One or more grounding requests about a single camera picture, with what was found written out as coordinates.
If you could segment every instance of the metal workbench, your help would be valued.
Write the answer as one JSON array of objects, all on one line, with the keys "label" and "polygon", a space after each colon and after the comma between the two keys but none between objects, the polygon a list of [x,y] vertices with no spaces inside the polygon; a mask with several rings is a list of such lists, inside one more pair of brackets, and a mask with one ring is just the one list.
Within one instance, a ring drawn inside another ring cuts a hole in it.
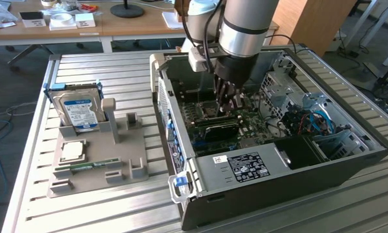
[{"label": "metal workbench", "polygon": [[[46,197],[60,119],[40,93],[3,232],[180,232],[151,100],[150,55],[155,52],[164,51],[64,55],[50,61],[44,77],[44,83],[99,79],[104,96],[116,98],[116,115],[136,111],[143,117],[150,179]],[[300,52],[299,57],[388,139],[387,114],[311,52]],[[303,85],[310,91],[318,89],[311,82]],[[342,186],[192,232],[388,232],[388,157]]]}]

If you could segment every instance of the desk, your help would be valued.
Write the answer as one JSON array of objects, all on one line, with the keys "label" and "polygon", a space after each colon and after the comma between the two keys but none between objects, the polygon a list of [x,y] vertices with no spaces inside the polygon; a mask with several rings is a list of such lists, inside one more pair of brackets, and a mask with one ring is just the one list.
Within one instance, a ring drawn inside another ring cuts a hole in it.
[{"label": "desk", "polygon": [[[116,40],[186,37],[183,29],[172,30],[167,27],[162,9],[142,5],[146,14],[138,18],[124,19],[112,15],[110,11],[114,5],[120,4],[119,2],[92,2],[91,4],[99,5],[99,11],[103,13],[95,16],[96,27],[51,31],[48,27],[26,28],[23,22],[19,21],[16,26],[0,29],[0,46],[98,41],[103,44],[104,52],[112,52],[111,42]],[[163,2],[150,4],[172,8],[172,4]],[[12,2],[11,12],[19,17],[19,12],[39,11],[43,8],[39,0],[27,0]],[[278,28],[278,25],[272,23],[268,34],[274,34]]]},{"label": "desk", "polygon": [[[99,79],[104,96],[116,98],[116,116],[138,112],[143,118],[150,179],[71,196],[46,197],[60,119],[42,91],[4,233],[182,232],[179,210],[171,201],[167,184],[168,171],[151,100],[150,55],[155,52],[167,50],[64,55],[62,60],[50,61],[44,76],[44,83],[51,83],[51,80],[80,83]],[[388,115],[316,55],[303,51],[299,57],[388,139]],[[308,91],[316,92],[312,82],[302,84]],[[188,233],[192,232],[388,232],[388,156],[339,187]]]}]

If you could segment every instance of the label sticker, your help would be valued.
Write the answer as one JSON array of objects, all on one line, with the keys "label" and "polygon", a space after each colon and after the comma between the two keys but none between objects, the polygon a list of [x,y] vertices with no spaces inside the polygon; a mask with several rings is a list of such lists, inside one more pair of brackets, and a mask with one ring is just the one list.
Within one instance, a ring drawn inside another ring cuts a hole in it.
[{"label": "label sticker", "polygon": [[79,35],[99,35],[99,33],[79,33]]},{"label": "label sticker", "polygon": [[227,155],[214,157],[215,164],[227,162]]},{"label": "label sticker", "polygon": [[270,175],[258,152],[231,157],[228,163],[240,183]]},{"label": "label sticker", "polygon": [[71,118],[72,125],[79,129],[94,128],[98,125],[95,112],[91,110],[91,100],[71,100],[64,102],[64,107]]}]

